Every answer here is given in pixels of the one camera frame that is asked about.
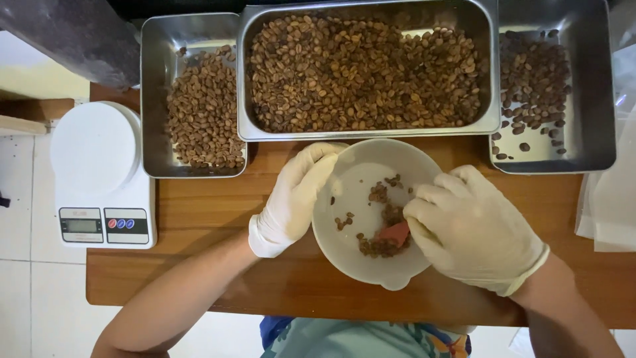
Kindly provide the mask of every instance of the person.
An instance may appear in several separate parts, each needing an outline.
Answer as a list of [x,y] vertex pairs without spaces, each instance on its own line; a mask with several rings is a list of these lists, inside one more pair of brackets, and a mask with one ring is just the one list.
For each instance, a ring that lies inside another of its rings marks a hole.
[[[145,287],[107,325],[92,357],[168,357],[168,349],[234,278],[307,232],[317,193],[345,147],[314,143],[299,152],[283,167],[265,208],[247,229]],[[521,305],[537,357],[623,356],[577,291],[572,270],[477,169],[462,166],[440,174],[415,193],[404,208],[414,242],[440,273]],[[263,357],[459,358],[471,353],[463,332],[432,324],[303,318],[272,324],[272,319],[261,324]]]

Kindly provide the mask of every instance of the large stainless steel tray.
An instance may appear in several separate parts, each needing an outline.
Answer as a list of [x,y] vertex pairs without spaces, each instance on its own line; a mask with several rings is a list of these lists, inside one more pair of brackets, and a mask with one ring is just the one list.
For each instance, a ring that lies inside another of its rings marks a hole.
[[[141,28],[141,122],[144,170],[155,178],[229,178],[247,167],[247,145],[243,149],[245,164],[241,168],[193,168],[181,164],[172,153],[170,137],[165,133],[168,121],[166,97],[172,82],[185,69],[188,60],[201,51],[214,52],[217,47],[235,47],[239,16],[235,13],[171,15],[148,19]],[[187,48],[183,57],[177,52]],[[235,67],[236,62],[225,62]]]
[[[616,160],[616,130],[605,0],[502,0],[499,24],[501,34],[515,31],[536,38],[542,30],[558,29],[558,38],[549,40],[565,47],[573,93],[565,104],[566,125],[557,138],[565,143],[564,155],[558,155],[551,138],[539,130],[527,129],[515,136],[508,126],[499,131],[502,138],[495,144],[514,159],[496,159],[491,144],[493,165],[516,174],[581,173],[610,168]],[[519,149],[523,142],[530,145],[529,152]]]
[[[383,131],[267,133],[256,125],[252,107],[251,79],[247,59],[254,36],[264,22],[288,15],[318,15],[340,18],[380,18],[415,35],[431,31],[434,25],[461,27],[472,37],[476,49],[487,54],[490,76],[480,87],[480,119],[459,128],[395,129]],[[339,3],[297,4],[286,6],[248,6],[241,14],[238,32],[237,93],[238,135],[245,141],[319,140],[345,138],[384,138],[408,136],[444,136],[488,134],[499,127],[499,44],[497,0],[366,0]]]

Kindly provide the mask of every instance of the digital kitchen scale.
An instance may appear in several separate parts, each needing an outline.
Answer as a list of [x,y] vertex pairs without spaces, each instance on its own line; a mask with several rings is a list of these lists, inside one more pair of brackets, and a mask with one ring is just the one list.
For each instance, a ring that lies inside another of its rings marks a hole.
[[141,120],[114,102],[68,111],[53,130],[51,164],[62,244],[151,248],[155,179],[141,166]]

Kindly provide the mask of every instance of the white tile floor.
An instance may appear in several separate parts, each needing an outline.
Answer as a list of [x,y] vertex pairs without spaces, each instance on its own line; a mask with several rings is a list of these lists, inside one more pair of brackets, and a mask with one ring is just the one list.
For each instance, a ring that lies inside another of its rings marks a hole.
[[[57,241],[50,134],[0,137],[0,358],[88,357],[117,307],[85,299],[85,250]],[[261,316],[206,313],[171,351],[180,357],[257,357]],[[473,358],[520,358],[513,327],[478,327]],[[616,331],[636,358],[636,331]]]

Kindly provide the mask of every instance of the gloved hand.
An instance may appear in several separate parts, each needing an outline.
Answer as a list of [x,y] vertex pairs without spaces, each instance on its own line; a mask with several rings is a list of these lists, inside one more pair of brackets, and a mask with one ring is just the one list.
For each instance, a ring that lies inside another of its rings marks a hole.
[[417,188],[404,217],[413,240],[440,273],[504,297],[550,253],[515,206],[473,166]]
[[285,164],[263,212],[249,221],[249,246],[256,256],[276,257],[307,232],[317,194],[348,146],[314,143]]

